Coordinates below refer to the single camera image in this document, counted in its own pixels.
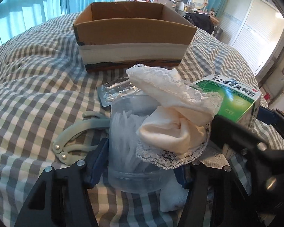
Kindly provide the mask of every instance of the black bag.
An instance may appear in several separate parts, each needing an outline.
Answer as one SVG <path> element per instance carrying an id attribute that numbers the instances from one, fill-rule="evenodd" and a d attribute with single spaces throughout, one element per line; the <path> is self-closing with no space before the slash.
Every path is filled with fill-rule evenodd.
<path id="1" fill-rule="evenodd" d="M 209 34 L 214 31 L 214 24 L 211 22 L 209 15 L 199 13 L 186 13 L 183 16 L 194 26 L 208 32 Z"/>

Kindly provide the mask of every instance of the screw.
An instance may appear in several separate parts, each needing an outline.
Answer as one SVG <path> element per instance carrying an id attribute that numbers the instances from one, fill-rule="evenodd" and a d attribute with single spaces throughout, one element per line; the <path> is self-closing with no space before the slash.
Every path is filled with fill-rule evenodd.
<path id="1" fill-rule="evenodd" d="M 273 191 L 276 187 L 276 178 L 271 177 L 271 178 L 267 179 L 267 181 L 265 183 L 265 187 L 266 187 L 267 191 Z"/>
<path id="2" fill-rule="evenodd" d="M 53 168 L 51 166 L 47 166 L 44 171 L 49 173 Z"/>
<path id="3" fill-rule="evenodd" d="M 258 149 L 261 150 L 261 151 L 265 151 L 265 150 L 267 149 L 266 144 L 263 143 L 263 142 L 259 142 L 259 143 L 257 144 L 257 147 L 258 147 Z"/>
<path id="4" fill-rule="evenodd" d="M 224 171 L 231 172 L 231 167 L 230 166 L 224 166 Z"/>
<path id="5" fill-rule="evenodd" d="M 83 166 L 84 164 L 85 164 L 85 161 L 82 159 L 77 161 L 78 166 Z"/>
<path id="6" fill-rule="evenodd" d="M 195 159 L 195 160 L 192 162 L 192 164 L 195 165 L 195 166 L 198 166 L 198 165 L 200 165 L 200 161 L 197 160 L 197 159 Z"/>
<path id="7" fill-rule="evenodd" d="M 247 151 L 248 151 L 248 149 L 247 149 L 247 148 L 244 148 L 244 149 L 241 150 L 241 154 L 244 156 L 244 155 L 247 154 Z"/>

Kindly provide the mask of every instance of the plastic cylinder container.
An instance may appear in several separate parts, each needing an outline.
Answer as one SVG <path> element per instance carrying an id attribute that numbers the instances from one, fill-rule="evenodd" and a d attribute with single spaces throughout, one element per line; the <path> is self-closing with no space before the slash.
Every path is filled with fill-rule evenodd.
<path id="1" fill-rule="evenodd" d="M 143 119 L 160 105 L 147 95 L 120 97 L 111 106 L 108 182 L 128 193 L 148 193 L 161 189 L 170 172 L 135 156 L 136 130 Z"/>

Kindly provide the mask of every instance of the bed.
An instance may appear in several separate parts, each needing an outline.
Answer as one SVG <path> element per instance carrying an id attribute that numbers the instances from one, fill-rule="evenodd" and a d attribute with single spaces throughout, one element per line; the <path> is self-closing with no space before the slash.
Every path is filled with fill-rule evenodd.
<path id="1" fill-rule="evenodd" d="M 51 150 L 54 139 L 82 120 L 87 110 L 109 117 L 96 87 L 126 76 L 125 69 L 87 74 L 72 29 L 78 14 L 68 14 L 33 27 L 0 47 L 0 218 L 14 226 L 29 191 L 46 166 L 64 167 Z M 246 61 L 233 48 L 197 30 L 177 67 L 183 79 L 196 81 L 220 74 L 257 88 Z M 253 132 L 273 149 L 284 141 L 272 128 L 256 121 Z M 97 143 L 101 134 L 89 134 Z M 86 135 L 79 137 L 83 142 Z M 250 192 L 250 175 L 239 155 L 230 164 Z M 129 194 L 115 190 L 104 173 L 89 191 L 96 219 L 104 226 L 176 226 L 181 210 L 159 211 L 159 192 Z M 210 213 L 206 214 L 204 226 Z"/>

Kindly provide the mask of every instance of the plastic packaging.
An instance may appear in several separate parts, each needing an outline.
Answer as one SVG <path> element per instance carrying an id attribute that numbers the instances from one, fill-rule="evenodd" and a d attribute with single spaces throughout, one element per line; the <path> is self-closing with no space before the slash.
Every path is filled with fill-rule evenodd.
<path id="1" fill-rule="evenodd" d="M 144 119 L 159 103 L 150 96 L 131 95 L 112 103 L 108 182 L 129 193 L 157 191 L 168 180 L 168 171 L 136 157 L 139 138 L 136 135 Z"/>
<path id="2" fill-rule="evenodd" d="M 97 88 L 97 92 L 103 107 L 110 106 L 113 100 L 118 97 L 136 93 L 142 94 L 142 91 L 135 87 L 128 77 L 102 84 Z"/>

